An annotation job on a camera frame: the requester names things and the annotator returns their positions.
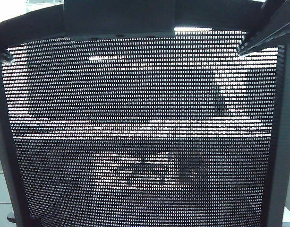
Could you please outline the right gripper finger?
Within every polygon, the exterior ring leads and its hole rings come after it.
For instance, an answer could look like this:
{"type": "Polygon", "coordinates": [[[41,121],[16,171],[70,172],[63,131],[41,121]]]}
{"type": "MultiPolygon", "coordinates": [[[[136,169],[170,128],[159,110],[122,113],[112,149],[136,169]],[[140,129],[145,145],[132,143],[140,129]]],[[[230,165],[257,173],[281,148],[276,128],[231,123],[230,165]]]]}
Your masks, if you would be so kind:
{"type": "Polygon", "coordinates": [[[245,44],[240,44],[237,53],[239,56],[248,56],[265,48],[285,44],[290,44],[290,22],[270,35],[264,35],[263,38],[253,37],[245,44]]]}
{"type": "Polygon", "coordinates": [[[276,0],[266,0],[259,11],[257,18],[255,19],[255,24],[253,29],[251,29],[245,36],[244,42],[248,42],[256,34],[258,34],[268,23],[270,18],[273,16],[277,10],[277,1],[276,0]]]}

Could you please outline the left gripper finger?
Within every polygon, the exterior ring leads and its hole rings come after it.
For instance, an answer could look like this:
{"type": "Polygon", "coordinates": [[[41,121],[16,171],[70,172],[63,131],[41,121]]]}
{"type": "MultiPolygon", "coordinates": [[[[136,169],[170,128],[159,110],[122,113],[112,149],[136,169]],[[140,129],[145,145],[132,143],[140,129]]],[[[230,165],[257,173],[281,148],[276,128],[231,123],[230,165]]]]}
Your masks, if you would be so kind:
{"type": "Polygon", "coordinates": [[[13,55],[9,52],[0,52],[0,62],[11,63],[13,62],[13,55]]]}

